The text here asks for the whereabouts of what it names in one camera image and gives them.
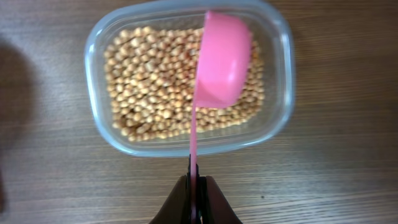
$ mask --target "pile of beans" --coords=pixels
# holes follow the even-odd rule
[[[104,51],[104,71],[113,127],[129,141],[171,138],[190,132],[193,88],[202,29],[122,30]],[[248,121],[264,101],[260,48],[252,60],[238,102],[226,109],[197,108],[197,131]]]

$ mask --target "wooden surface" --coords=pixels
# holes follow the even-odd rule
[[[0,223],[148,223],[187,159],[98,134],[83,47],[142,1],[0,1]],[[272,140],[199,158],[244,223],[398,223],[398,3],[271,1],[290,23],[297,104]]]

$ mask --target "dark object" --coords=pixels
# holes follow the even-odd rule
[[[225,199],[214,178],[200,177],[197,164],[197,219],[191,222],[190,205],[190,163],[188,173],[181,176],[159,213],[150,224],[160,223],[203,223],[203,224],[241,224],[231,206]]]

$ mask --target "pink spoon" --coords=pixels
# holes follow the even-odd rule
[[[196,107],[232,106],[243,89],[250,53],[251,36],[244,22],[217,12],[206,13],[192,106],[191,192],[196,192],[197,176]],[[191,194],[192,220],[196,218],[195,202],[195,194]]]

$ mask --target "plastic container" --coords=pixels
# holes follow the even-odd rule
[[[295,65],[293,40],[285,19],[268,3],[257,0],[154,1],[117,9],[94,26],[85,47],[85,67],[94,120],[101,135],[116,149],[133,156],[189,155],[189,135],[129,142],[112,128],[110,97],[106,91],[103,52],[123,29],[203,27],[206,10],[240,17],[254,33],[264,58],[262,110],[249,122],[198,133],[198,155],[232,151],[263,142],[277,134],[294,107]]]

